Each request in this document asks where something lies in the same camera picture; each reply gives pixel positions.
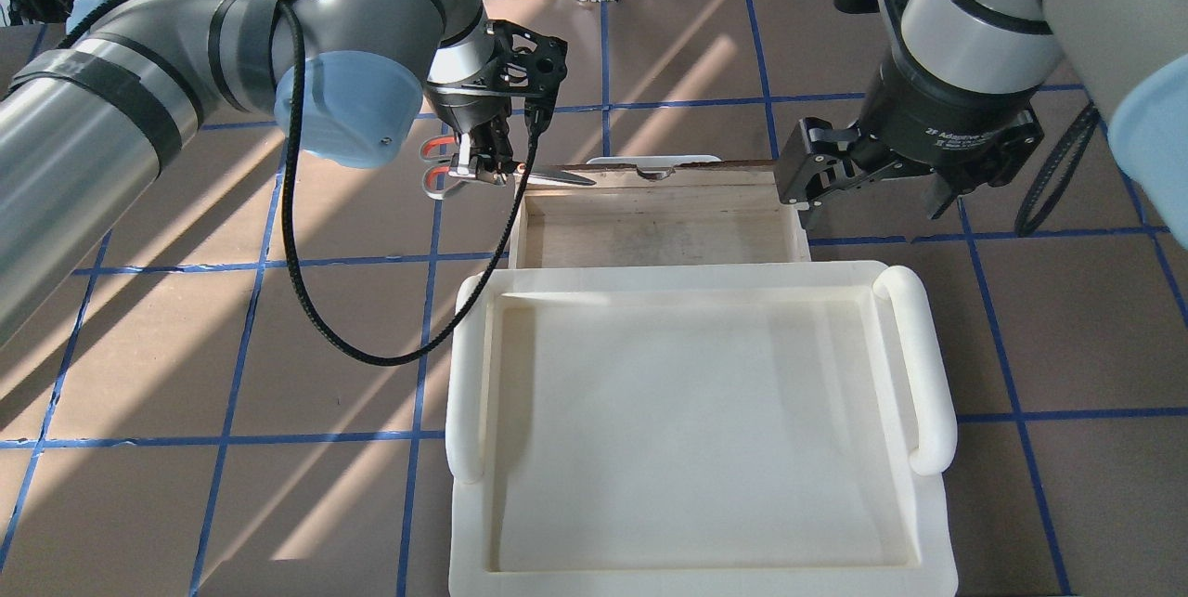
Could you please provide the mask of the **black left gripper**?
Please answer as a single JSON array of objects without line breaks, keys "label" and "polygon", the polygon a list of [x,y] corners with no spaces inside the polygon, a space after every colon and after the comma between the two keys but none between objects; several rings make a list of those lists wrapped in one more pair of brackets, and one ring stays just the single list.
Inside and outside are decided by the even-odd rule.
[{"label": "black left gripper", "polygon": [[569,44],[505,19],[481,19],[470,34],[438,47],[429,72],[429,103],[459,136],[448,174],[476,182],[484,154],[486,182],[508,183],[514,170],[508,118],[512,100],[523,99],[529,131],[551,123],[560,88],[568,75]]}]

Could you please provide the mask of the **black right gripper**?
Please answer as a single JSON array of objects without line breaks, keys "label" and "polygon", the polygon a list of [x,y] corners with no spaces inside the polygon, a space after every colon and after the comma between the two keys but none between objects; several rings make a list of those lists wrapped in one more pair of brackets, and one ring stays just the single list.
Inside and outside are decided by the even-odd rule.
[{"label": "black right gripper", "polygon": [[805,230],[826,196],[867,182],[934,173],[925,215],[939,220],[975,188],[1004,188],[1030,160],[1043,131],[1037,93],[969,93],[946,84],[902,52],[887,51],[852,128],[798,120],[778,157],[778,199]]}]

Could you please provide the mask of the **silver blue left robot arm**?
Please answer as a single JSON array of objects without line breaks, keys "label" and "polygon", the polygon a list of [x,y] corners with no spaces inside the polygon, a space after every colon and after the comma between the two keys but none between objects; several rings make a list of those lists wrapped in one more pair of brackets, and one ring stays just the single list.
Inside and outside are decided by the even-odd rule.
[{"label": "silver blue left robot arm", "polygon": [[13,338],[213,112],[273,114],[293,151],[379,169],[432,106],[446,172],[527,177],[508,142],[551,123],[567,43],[484,0],[84,0],[4,96],[4,339]]}]

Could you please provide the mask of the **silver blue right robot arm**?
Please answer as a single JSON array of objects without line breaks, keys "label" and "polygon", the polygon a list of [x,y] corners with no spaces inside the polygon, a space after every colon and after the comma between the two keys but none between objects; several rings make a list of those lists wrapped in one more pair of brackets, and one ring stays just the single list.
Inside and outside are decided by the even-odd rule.
[{"label": "silver blue right robot arm", "polygon": [[1184,0],[834,0],[877,13],[887,55],[845,128],[796,127],[775,164],[781,203],[816,211],[876,182],[933,176],[937,220],[979,188],[1006,186],[1040,147],[1030,108],[1066,61],[1088,102],[1015,216],[1031,234],[1056,207],[1099,127],[1117,166],[1184,244]]}]

